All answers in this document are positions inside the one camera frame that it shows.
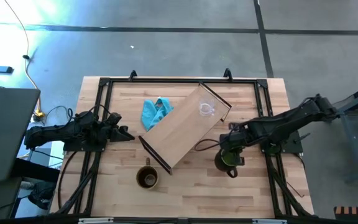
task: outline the blue towel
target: blue towel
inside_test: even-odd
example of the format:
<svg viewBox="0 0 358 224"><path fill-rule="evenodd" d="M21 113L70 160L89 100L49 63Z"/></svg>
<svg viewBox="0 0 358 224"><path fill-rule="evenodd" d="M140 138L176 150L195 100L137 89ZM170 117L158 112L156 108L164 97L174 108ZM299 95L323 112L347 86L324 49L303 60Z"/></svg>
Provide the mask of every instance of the blue towel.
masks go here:
<svg viewBox="0 0 358 224"><path fill-rule="evenodd" d="M162 120L173 107L167 98L159 98L154 104L152 100L145 100L142 111L142 123L144 128L149 131Z"/></svg>

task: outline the gray floor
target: gray floor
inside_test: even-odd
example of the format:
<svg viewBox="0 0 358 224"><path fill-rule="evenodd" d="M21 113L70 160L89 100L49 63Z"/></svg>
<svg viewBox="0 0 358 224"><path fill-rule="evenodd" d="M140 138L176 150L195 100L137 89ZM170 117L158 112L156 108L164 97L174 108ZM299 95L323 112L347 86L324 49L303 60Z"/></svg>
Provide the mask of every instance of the gray floor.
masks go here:
<svg viewBox="0 0 358 224"><path fill-rule="evenodd" d="M251 0L10 0L29 24L118 27L257 28ZM260 0L267 29L358 30L357 0ZM0 22L16 22L0 0ZM226 67L235 77L267 77L258 34L49 32L31 31L29 73L42 90L45 111L75 108L85 75L186 75L218 77ZM274 76L284 78L291 106L320 93L331 102L358 90L358 36L267 35ZM0 85L31 88L23 73L25 37L0 29ZM56 112L47 124L64 123ZM358 206L358 182L340 122L313 123L301 130L306 174L315 213L334 218L333 207Z"/></svg>

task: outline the butcher block tabletop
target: butcher block tabletop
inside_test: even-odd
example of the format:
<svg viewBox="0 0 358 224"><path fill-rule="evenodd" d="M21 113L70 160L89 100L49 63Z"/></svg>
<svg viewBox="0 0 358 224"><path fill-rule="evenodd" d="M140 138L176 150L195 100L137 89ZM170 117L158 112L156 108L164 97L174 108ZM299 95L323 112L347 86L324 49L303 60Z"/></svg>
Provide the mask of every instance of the butcher block tabletop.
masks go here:
<svg viewBox="0 0 358 224"><path fill-rule="evenodd" d="M76 112L88 111L94 106L100 77L84 77ZM284 81L268 78L268 90L273 113L289 110ZM219 139L228 133L228 124L258 117L254 87L250 84L207 83L207 85L232 105L224 120L219 121L204 138ZM237 167L238 177L232 179L215 168L214 157L218 147L206 151L190 150L172 169L169 175L143 148L138 136L146 133L140 120L144 100L157 101L159 96L168 98L173 107L186 98L197 83L114 83L110 112L122 116L118 125L129 127L135 140L109 142L102 153L92 217L191 217L191 218L273 218L272 198L265 157L259 146L247 147L245 165ZM261 92L265 110L264 95ZM106 97L103 91L102 100ZM200 144L200 148L211 142ZM71 153L64 158L63 166ZM84 152L78 152L67 166L62 179L62 202L66 202L78 186ZM137 185L137 171L145 165L146 157L158 171L158 183L152 190ZM287 182L295 198L306 211L313 213L305 170L299 158L283 154L283 166ZM81 210L84 209L88 187L85 188ZM282 193L277 187L282 212L285 212ZM57 191L51 212L58 210Z"/></svg>

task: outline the ceramic mug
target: ceramic mug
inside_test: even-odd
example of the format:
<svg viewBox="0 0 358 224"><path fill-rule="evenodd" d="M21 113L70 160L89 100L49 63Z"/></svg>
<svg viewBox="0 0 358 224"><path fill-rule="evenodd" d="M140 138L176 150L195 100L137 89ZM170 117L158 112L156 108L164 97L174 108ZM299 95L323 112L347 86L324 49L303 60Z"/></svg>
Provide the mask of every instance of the ceramic mug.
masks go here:
<svg viewBox="0 0 358 224"><path fill-rule="evenodd" d="M146 158L146 166L137 171L136 174L136 182L143 189L150 190L152 189L158 182L158 173L154 167L150 166L150 158Z"/></svg>

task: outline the transparent cup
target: transparent cup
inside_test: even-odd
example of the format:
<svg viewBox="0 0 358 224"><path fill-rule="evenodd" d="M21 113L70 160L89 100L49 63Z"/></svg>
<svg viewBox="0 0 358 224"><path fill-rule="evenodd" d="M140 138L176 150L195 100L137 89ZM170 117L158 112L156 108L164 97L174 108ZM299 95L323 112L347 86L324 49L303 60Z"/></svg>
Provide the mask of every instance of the transparent cup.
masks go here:
<svg viewBox="0 0 358 224"><path fill-rule="evenodd" d="M202 116L213 116L215 112L215 101L213 98L202 98L200 100L200 115Z"/></svg>

